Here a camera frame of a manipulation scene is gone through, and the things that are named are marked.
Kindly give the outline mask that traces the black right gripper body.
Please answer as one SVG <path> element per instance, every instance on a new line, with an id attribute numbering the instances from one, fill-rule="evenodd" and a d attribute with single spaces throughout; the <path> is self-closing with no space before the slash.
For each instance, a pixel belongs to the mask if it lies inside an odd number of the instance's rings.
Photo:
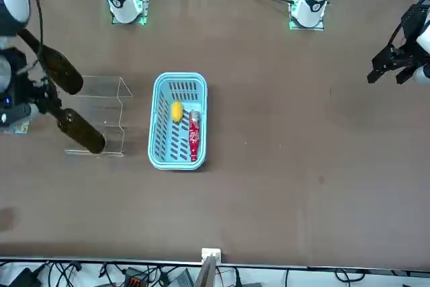
<path id="1" fill-rule="evenodd" d="M 29 78 L 27 71 L 20 72 L 27 66 L 26 56 L 17 48 L 13 49 L 13 107 L 23 104 L 34 104 L 38 101 L 38 88 L 35 83 Z"/>

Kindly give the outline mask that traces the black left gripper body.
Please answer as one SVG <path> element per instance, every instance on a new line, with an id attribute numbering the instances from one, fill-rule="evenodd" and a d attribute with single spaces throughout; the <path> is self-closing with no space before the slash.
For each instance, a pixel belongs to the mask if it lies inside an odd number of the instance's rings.
<path id="1" fill-rule="evenodd" d="M 429 62 L 429 4 L 413 4 L 401 17 L 404 42 L 401 65 L 424 65 Z"/>

